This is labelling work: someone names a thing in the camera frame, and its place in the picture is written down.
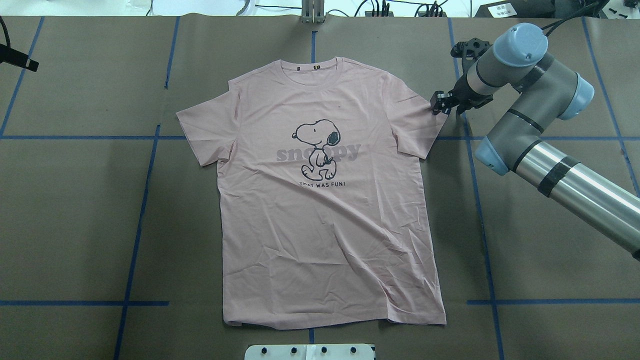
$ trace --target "sticker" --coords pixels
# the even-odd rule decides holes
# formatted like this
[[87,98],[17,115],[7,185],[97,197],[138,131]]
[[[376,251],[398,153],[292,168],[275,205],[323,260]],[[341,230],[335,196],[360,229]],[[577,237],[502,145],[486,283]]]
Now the sticker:
[[489,9],[489,12],[493,17],[509,17],[509,16],[518,15],[518,13],[516,13],[516,10],[513,8],[513,5],[511,5],[511,3],[489,6],[487,9]]

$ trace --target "snoopy t-shirt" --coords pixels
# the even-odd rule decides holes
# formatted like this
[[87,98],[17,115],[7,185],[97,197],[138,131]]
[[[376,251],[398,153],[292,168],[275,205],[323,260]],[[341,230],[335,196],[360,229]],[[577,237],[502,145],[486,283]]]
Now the snoopy t-shirt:
[[177,115],[218,163],[225,322],[445,323],[419,163],[445,115],[404,82],[278,60]]

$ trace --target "snoopy graphic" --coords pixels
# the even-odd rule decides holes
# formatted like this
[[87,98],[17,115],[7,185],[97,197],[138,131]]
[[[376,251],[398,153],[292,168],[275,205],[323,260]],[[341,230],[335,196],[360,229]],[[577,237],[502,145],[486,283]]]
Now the snoopy graphic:
[[322,181],[335,177],[335,160],[324,151],[325,146],[335,146],[340,142],[340,131],[332,121],[322,119],[313,124],[302,124],[291,137],[314,147],[309,155],[310,166],[302,165],[301,169],[307,179]]

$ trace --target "light blue cap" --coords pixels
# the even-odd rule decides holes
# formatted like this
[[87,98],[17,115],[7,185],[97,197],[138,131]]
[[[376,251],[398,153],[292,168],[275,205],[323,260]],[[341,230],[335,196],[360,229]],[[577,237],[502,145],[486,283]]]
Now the light blue cap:
[[495,39],[492,46],[495,57],[510,67],[534,65],[547,52],[548,41],[542,29],[523,22],[512,26]]
[[498,175],[504,175],[509,172],[509,168],[504,164],[504,161],[486,136],[482,139],[480,145],[478,145],[474,155],[476,159],[480,160],[481,163],[488,166]]
[[591,86],[589,81],[583,79],[577,72],[576,75],[578,75],[578,86],[575,88],[575,94],[573,95],[573,99],[571,99],[569,107],[567,107],[564,113],[558,116],[559,119],[569,120],[578,115],[580,111],[589,106],[589,103],[593,99],[593,94],[595,92],[595,90],[593,90],[593,86]]

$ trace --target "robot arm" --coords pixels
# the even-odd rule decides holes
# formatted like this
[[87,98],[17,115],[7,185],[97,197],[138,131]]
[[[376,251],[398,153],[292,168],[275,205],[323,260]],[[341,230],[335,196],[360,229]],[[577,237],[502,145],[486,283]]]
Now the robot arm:
[[640,199],[540,139],[553,120],[576,116],[594,94],[578,73],[547,53],[547,45],[537,26],[513,26],[467,66],[448,94],[433,95],[433,112],[479,108],[511,84],[520,97],[475,157],[500,175],[518,174],[640,261]]

